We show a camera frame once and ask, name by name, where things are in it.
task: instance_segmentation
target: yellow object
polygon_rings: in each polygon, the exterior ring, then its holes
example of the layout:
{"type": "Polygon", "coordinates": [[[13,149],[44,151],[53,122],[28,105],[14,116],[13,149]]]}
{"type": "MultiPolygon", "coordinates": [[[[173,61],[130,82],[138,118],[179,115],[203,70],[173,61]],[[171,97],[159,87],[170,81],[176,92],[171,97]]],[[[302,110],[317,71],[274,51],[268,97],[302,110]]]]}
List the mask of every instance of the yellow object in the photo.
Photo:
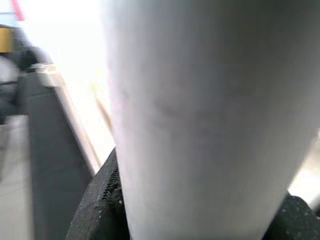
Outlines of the yellow object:
{"type": "Polygon", "coordinates": [[[0,53],[10,53],[14,50],[14,36],[10,28],[0,27],[0,53]]]}

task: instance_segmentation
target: white pole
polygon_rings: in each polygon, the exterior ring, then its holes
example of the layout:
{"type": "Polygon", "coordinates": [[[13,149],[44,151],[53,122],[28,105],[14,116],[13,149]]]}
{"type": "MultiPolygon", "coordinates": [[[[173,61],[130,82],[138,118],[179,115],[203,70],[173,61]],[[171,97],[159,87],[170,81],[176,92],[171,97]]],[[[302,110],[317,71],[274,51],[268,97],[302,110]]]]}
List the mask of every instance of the white pole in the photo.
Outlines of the white pole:
{"type": "Polygon", "coordinates": [[[260,240],[317,136],[317,8],[104,3],[132,239],[260,240]]]}

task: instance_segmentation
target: red object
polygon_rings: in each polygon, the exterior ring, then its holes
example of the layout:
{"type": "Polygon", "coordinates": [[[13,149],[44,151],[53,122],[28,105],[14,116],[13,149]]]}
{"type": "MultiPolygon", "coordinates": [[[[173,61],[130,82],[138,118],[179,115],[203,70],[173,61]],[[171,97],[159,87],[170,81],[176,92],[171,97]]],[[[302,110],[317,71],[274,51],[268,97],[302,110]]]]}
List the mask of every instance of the red object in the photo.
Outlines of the red object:
{"type": "Polygon", "coordinates": [[[19,6],[18,0],[11,0],[12,2],[12,7],[15,13],[15,16],[18,21],[24,21],[24,15],[22,14],[21,8],[19,6]]]}

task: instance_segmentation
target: tile floor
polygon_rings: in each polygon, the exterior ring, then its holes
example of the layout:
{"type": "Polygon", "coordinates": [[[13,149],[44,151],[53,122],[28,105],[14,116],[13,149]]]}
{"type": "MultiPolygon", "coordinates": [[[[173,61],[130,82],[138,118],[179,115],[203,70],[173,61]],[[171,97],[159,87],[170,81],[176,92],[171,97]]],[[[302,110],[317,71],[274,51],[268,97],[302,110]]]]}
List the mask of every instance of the tile floor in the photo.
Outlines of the tile floor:
{"type": "Polygon", "coordinates": [[[0,236],[32,240],[27,117],[11,117],[0,128],[0,236]]]}

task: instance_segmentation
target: floor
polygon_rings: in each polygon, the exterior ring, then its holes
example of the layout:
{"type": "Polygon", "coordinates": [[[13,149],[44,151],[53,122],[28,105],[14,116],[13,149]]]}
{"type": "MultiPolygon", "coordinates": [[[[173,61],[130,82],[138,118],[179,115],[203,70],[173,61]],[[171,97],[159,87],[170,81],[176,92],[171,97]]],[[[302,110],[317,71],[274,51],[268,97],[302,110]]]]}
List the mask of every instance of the floor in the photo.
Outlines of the floor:
{"type": "Polygon", "coordinates": [[[31,178],[27,117],[0,126],[0,236],[32,240],[31,178]]]}

